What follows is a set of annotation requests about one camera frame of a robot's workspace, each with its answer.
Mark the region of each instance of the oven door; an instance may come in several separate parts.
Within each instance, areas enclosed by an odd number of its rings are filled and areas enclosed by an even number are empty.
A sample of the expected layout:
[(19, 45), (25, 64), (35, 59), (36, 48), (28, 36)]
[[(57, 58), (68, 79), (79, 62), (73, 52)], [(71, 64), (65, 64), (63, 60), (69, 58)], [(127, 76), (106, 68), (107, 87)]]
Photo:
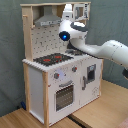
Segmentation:
[(79, 108), (80, 80), (67, 79), (49, 88), (49, 119), (54, 124)]

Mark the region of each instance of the control knob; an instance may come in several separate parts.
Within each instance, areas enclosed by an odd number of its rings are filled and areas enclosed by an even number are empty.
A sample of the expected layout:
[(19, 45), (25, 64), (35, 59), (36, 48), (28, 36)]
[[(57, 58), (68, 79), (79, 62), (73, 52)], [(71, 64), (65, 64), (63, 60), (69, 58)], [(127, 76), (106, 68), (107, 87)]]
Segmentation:
[(54, 74), (54, 78), (55, 78), (55, 79), (58, 79), (58, 78), (59, 78), (59, 74), (58, 74), (58, 73), (55, 73), (55, 74)]
[(77, 70), (77, 67), (73, 67), (73, 68), (72, 68), (72, 71), (73, 71), (73, 72), (76, 72), (76, 70)]

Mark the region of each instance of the cabinet door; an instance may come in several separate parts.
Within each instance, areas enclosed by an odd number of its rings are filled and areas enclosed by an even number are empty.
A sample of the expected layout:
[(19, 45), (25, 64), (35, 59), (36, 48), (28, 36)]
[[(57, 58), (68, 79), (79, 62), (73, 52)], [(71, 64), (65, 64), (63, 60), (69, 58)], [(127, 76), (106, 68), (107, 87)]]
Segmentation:
[(99, 96), (102, 59), (89, 58), (82, 61), (81, 107)]

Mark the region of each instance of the oven window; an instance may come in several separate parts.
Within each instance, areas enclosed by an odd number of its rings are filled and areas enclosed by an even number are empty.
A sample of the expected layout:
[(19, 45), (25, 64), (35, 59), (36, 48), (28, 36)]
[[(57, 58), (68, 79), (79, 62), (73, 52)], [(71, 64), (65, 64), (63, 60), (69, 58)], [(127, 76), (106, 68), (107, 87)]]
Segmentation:
[(56, 111), (73, 103), (73, 85), (56, 92)]

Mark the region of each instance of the oven handle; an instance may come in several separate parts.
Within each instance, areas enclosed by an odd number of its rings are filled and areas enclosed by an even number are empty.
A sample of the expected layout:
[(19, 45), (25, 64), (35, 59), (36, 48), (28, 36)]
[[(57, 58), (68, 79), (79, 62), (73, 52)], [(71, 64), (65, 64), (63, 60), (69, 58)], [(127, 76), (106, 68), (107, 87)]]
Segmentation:
[(59, 85), (59, 87), (66, 87), (66, 86), (70, 85), (72, 82), (73, 82), (73, 81), (70, 80), (70, 81), (67, 82), (66, 84), (61, 84), (61, 85)]
[(82, 87), (82, 90), (85, 90), (86, 88), (86, 77), (85, 76), (83, 76), (83, 80), (84, 80), (84, 87)]

